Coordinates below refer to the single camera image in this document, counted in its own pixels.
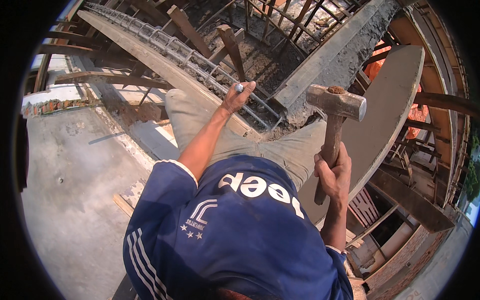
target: man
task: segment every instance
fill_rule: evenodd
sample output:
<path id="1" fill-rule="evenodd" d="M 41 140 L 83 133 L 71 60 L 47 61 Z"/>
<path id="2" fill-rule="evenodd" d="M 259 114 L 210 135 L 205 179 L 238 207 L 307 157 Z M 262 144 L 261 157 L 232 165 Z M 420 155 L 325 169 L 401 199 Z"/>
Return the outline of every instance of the man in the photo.
<path id="1" fill-rule="evenodd" d="M 353 299 L 341 253 L 351 169 L 345 146 L 330 170 L 315 154 L 323 120 L 274 142 L 234 134 L 224 125 L 255 82 L 242 85 L 217 108 L 167 93 L 181 155 L 154 165 L 130 219 L 123 257 L 135 290 L 142 300 Z M 313 169 L 331 197 L 320 234 L 297 200 Z"/>

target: blue t-shirt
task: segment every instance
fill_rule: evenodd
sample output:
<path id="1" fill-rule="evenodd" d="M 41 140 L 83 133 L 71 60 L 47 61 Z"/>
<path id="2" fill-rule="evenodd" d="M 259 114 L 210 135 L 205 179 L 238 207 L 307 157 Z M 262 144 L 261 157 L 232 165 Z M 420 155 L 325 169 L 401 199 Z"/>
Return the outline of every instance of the blue t-shirt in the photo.
<path id="1" fill-rule="evenodd" d="M 276 163 L 235 156 L 197 183 L 181 163 L 154 165 L 133 212 L 123 260 L 142 300 L 353 299 L 345 254 L 325 246 Z"/>

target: rebar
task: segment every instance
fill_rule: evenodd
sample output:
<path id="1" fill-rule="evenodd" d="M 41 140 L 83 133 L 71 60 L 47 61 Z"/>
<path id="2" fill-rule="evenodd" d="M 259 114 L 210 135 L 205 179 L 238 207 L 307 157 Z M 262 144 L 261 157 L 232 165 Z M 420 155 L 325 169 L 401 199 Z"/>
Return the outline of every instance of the rebar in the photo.
<path id="1" fill-rule="evenodd" d="M 91 12 L 94 12 L 99 16 L 105 17 L 109 21 L 113 22 L 113 24 L 125 28 L 129 33 L 143 39 L 146 44 L 150 44 L 151 46 L 157 48 L 158 52 L 161 55 L 167 57 L 168 59 L 174 59 L 181 67 L 187 68 L 190 71 L 196 73 L 198 76 L 204 78 L 204 85 L 211 84 L 215 90 L 220 91 L 223 94 L 226 94 L 228 92 L 228 88 L 225 88 L 222 84 L 218 83 L 213 77 L 213 73 L 215 71 L 217 71 L 221 75 L 224 75 L 225 78 L 231 82 L 230 84 L 239 82 L 238 80 L 230 76 L 230 74 L 222 67 L 215 65 L 207 58 L 205 58 L 202 54 L 198 53 L 198 51 L 191 49 L 190 47 L 182 43 L 180 40 L 178 40 L 176 37 L 172 37 L 148 23 L 144 23 L 127 14 L 96 3 L 87 2 L 85 4 L 85 7 Z M 202 65 L 206 65 L 207 67 L 212 68 L 212 71 L 206 71 L 202 69 L 198 64 L 192 62 L 191 58 L 195 58 Z M 270 106 L 268 106 L 263 100 L 261 100 L 257 95 L 255 95 L 255 93 L 251 93 L 250 97 L 253 101 L 265 107 L 277 119 L 280 119 L 279 114 L 275 112 Z M 272 127 L 266 121 L 258 117 L 250 107 L 248 107 L 247 105 L 243 105 L 242 109 L 245 110 L 249 115 L 251 115 L 267 130 L 271 130 Z"/>

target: gray pants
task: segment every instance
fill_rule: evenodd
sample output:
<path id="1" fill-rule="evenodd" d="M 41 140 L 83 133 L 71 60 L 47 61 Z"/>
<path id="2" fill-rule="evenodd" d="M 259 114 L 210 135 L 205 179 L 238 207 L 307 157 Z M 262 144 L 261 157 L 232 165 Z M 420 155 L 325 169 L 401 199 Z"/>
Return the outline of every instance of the gray pants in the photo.
<path id="1" fill-rule="evenodd" d="M 183 91 L 172 89 L 167 93 L 165 108 L 179 151 L 183 152 L 210 119 L 216 106 L 213 103 L 200 105 Z M 209 165 L 236 155 L 264 157 L 281 166 L 298 191 L 313 173 L 313 156 L 324 144 L 325 129 L 326 122 L 321 120 L 273 142 L 253 142 L 224 127 Z"/>

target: sledgehammer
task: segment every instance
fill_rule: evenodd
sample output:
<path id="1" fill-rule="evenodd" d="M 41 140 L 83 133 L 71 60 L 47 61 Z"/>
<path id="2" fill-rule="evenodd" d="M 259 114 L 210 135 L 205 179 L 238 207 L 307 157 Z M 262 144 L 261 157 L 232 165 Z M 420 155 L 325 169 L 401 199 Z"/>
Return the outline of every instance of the sledgehammer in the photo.
<path id="1" fill-rule="evenodd" d="M 340 86 L 325 87 L 312 84 L 307 90 L 307 102 L 321 108 L 328 116 L 322 157 L 329 168 L 333 168 L 338 157 L 344 117 L 358 122 L 362 121 L 367 110 L 367 100 L 362 96 L 345 91 Z M 315 203 L 321 205 L 325 198 L 325 191 L 318 179 Z"/>

